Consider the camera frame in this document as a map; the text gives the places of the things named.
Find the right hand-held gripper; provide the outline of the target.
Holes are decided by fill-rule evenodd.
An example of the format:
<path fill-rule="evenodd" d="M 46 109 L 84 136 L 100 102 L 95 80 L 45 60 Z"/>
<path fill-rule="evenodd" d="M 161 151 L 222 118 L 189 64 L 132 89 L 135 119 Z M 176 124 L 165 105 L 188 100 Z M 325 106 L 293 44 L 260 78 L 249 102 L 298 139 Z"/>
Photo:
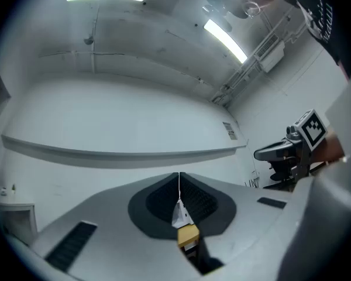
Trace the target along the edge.
<path fill-rule="evenodd" d="M 306 111 L 287 127 L 286 139 L 274 142 L 254 152 L 259 161 L 275 162 L 295 156 L 300 151 L 297 164 L 291 169 L 296 182 L 309 176 L 311 157 L 316 147 L 325 139 L 328 131 L 316 110 Z"/>

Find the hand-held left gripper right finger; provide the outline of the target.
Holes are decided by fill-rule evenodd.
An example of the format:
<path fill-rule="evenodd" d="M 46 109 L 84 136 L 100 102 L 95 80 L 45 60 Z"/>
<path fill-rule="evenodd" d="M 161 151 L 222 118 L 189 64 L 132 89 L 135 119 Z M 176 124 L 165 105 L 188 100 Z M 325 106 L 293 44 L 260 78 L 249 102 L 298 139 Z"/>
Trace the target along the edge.
<path fill-rule="evenodd" d="M 214 279 L 275 280 L 288 244 L 274 231 L 291 194 L 180 173 L 186 209 L 199 230 L 194 266 Z"/>

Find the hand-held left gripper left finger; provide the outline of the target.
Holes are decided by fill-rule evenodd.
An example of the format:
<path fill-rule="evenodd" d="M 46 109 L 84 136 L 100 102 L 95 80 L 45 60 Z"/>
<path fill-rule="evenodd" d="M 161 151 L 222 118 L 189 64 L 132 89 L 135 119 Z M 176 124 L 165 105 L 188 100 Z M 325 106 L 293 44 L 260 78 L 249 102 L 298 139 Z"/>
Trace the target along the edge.
<path fill-rule="evenodd" d="M 36 280 L 197 280 L 172 226 L 178 173 L 100 191 L 26 246 L 8 241 Z"/>

